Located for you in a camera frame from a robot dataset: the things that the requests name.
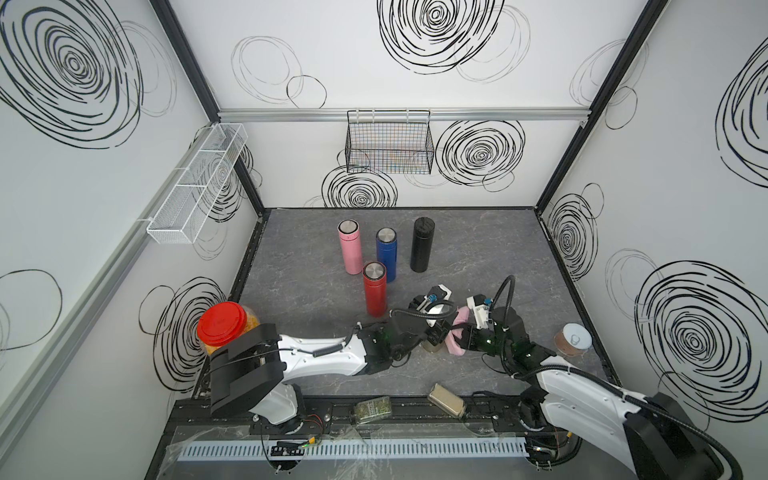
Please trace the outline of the pink microfiber cloth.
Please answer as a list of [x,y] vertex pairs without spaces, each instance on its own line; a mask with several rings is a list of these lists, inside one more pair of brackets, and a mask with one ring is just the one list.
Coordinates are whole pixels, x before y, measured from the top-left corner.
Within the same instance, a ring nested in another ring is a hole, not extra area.
[[452,329],[444,340],[447,350],[451,355],[460,357],[466,353],[466,348],[460,345],[460,341],[463,339],[464,333],[472,327],[470,309],[467,306],[459,308],[453,320]]

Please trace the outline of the red thermos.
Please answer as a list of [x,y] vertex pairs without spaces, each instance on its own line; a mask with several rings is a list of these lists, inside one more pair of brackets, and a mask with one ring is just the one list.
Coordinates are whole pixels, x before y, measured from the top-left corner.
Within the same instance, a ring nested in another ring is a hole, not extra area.
[[367,312],[372,317],[381,317],[387,311],[386,267],[372,261],[364,266],[362,274]]

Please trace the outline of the blue thermos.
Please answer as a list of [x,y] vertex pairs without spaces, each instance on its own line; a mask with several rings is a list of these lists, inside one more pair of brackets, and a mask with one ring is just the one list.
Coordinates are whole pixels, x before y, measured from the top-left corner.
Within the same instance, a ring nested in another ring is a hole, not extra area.
[[393,282],[396,279],[398,256],[397,233],[393,228],[383,227],[377,231],[376,255],[377,261],[385,267],[387,282]]

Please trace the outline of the black thermos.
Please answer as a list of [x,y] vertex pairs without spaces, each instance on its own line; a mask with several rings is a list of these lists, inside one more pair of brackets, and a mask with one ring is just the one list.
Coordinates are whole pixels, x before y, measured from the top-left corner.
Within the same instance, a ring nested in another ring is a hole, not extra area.
[[419,217],[414,221],[410,268],[416,273],[424,273],[428,269],[435,228],[434,220],[429,217]]

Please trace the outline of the pink thermos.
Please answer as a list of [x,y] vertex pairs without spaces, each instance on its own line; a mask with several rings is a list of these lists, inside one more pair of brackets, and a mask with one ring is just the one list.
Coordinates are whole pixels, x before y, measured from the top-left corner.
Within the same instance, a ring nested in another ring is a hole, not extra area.
[[363,255],[359,224],[352,219],[341,221],[337,226],[345,271],[358,275],[363,270]]

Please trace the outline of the gold thermos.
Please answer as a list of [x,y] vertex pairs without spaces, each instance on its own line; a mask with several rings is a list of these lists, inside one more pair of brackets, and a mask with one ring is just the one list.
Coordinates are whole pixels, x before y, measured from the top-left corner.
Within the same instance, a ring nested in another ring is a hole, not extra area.
[[448,333],[448,330],[438,327],[437,325],[430,327],[425,333],[426,337],[421,342],[421,347],[429,353],[439,351],[444,346],[445,338]]

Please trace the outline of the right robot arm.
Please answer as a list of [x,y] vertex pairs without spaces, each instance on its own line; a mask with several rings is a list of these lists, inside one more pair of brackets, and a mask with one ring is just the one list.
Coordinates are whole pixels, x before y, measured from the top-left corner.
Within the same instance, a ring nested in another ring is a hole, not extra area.
[[558,429],[591,443],[639,479],[719,479],[737,469],[676,402],[644,396],[576,368],[532,341],[510,306],[486,299],[459,309],[449,343],[496,357],[503,374],[527,383],[513,411],[528,430]]

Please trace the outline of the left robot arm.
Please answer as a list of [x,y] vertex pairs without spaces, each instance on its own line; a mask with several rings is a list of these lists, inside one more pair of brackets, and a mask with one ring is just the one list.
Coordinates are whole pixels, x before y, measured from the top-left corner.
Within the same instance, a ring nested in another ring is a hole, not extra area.
[[421,343],[444,340],[456,313],[451,291],[439,284],[416,298],[413,308],[392,309],[345,337],[304,339],[280,334],[272,323],[255,326],[209,354],[211,414],[249,412],[276,426],[290,422],[303,409],[295,379],[388,370]]

